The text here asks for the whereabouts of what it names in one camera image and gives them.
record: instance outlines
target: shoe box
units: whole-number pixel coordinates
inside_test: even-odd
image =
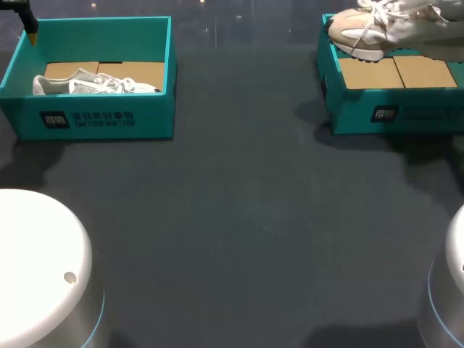
[[[79,67],[148,83],[157,94],[34,96],[36,75]],[[19,140],[172,138],[177,59],[170,17],[39,20],[20,38],[0,85],[0,107]]]
[[[322,18],[316,65],[334,134],[462,133],[464,65],[419,52],[360,62],[328,40]]]

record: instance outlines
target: shoelace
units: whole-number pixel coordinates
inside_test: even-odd
[[[356,45],[364,38],[365,34],[369,31],[371,25],[376,22],[381,23],[387,26],[390,22],[390,19],[404,19],[407,18],[407,14],[399,13],[398,3],[396,0],[381,0],[379,2],[372,0],[357,0],[357,5],[364,11],[370,11],[370,19],[368,24],[364,27],[361,35],[355,41],[353,45],[353,51],[355,50]]]
[[[98,85],[95,93],[122,93],[135,89],[136,82],[132,78],[113,78],[107,74],[98,74],[95,83]]]

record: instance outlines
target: dark gray table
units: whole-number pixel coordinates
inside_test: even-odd
[[[113,346],[419,347],[462,156],[450,138],[330,135],[318,20],[354,2],[91,2],[33,8],[174,17],[174,139],[15,146],[0,117],[0,187],[48,194],[82,220]],[[4,71],[20,23],[0,15]]]

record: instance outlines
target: shoe sole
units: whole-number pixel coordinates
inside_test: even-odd
[[[399,47],[390,51],[353,49],[339,43],[332,43],[339,51],[349,54],[351,58],[358,59],[362,62],[380,62],[387,54],[402,49],[413,49],[419,51],[423,56],[432,60],[441,60],[444,62],[463,63],[464,47],[444,48],[443,46],[429,46],[426,44],[414,44],[409,47]]]

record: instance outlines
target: shoe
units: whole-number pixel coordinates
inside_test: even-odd
[[[93,74],[82,68],[69,78],[51,79],[38,75],[33,80],[34,95],[160,92],[154,86],[147,83],[137,83],[131,78],[120,80],[107,74]]]
[[[336,14],[326,26],[332,43],[352,57],[377,62],[395,49],[414,49],[432,59],[464,61],[464,22],[444,19],[440,8],[417,6],[419,1],[357,3],[358,9]]]

